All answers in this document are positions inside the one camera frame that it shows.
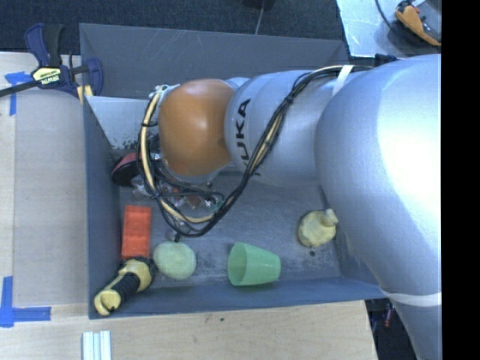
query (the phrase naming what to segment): green cup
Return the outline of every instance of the green cup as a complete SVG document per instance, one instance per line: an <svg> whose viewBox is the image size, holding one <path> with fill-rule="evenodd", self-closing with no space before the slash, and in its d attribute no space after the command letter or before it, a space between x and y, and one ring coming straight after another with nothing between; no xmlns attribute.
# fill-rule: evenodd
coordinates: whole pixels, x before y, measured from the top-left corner
<svg viewBox="0 0 480 360"><path fill-rule="evenodd" d="M280 257L253 245L235 243L228 256L228 278L234 286L271 283L280 270Z"/></svg>

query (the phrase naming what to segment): red object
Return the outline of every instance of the red object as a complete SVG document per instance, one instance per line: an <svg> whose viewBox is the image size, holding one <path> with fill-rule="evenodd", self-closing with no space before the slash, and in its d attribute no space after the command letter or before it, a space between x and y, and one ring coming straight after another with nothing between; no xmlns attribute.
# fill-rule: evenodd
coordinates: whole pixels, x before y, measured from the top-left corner
<svg viewBox="0 0 480 360"><path fill-rule="evenodd" d="M149 257L150 225L152 209L138 205L126 205L121 240L121 258Z"/></svg>

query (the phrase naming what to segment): gray bin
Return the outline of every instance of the gray bin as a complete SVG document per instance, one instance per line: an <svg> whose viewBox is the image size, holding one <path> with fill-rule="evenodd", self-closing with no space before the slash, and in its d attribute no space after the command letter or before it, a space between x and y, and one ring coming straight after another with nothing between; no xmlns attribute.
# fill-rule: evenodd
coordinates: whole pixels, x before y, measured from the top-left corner
<svg viewBox="0 0 480 360"><path fill-rule="evenodd" d="M104 72L100 97L84 104L88 222L88 315L101 318L93 298L116 275L121 263L126 204L152 207L151 252L167 239L168 226L156 203L137 199L113 184L116 159L131 152L147 103L156 85L197 78L255 77L275 71L316 69L348 63L335 40L179 31L111 25L80 26L84 59L98 57ZM228 194L241 176L227 169L215 187ZM192 277L177 281L155 276L153 284L124 303L112 317L273 308L379 299L373 275L349 249L338 225L336 238L310 249L299 244L296 226L323 204L315 187L284 189L250 181L229 213L208 234L185 239L196 252ZM234 287L227 257L235 242L247 242L280 257L275 283Z"/></svg>

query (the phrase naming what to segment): orange block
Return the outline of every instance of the orange block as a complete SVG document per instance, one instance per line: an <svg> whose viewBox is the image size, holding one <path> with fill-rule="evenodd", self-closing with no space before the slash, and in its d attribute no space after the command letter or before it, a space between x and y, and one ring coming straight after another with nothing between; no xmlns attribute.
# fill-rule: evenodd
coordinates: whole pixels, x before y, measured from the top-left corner
<svg viewBox="0 0 480 360"><path fill-rule="evenodd" d="M121 258L149 257L152 209L138 205L126 205L121 240Z"/></svg>

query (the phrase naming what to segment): black floor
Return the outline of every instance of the black floor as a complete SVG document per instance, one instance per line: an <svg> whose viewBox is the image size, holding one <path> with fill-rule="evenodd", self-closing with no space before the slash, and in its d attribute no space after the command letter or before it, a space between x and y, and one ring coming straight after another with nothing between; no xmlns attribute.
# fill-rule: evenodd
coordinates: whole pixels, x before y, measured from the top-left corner
<svg viewBox="0 0 480 360"><path fill-rule="evenodd" d="M442 10L442 0L429 1ZM262 0L0 0L0 5L4 51L26 51L24 33L36 23L63 24L60 52L75 55L80 23L344 39L335 0L265 0L261 21ZM379 360L415 360L394 310L386 323L388 300L366 303Z"/></svg>

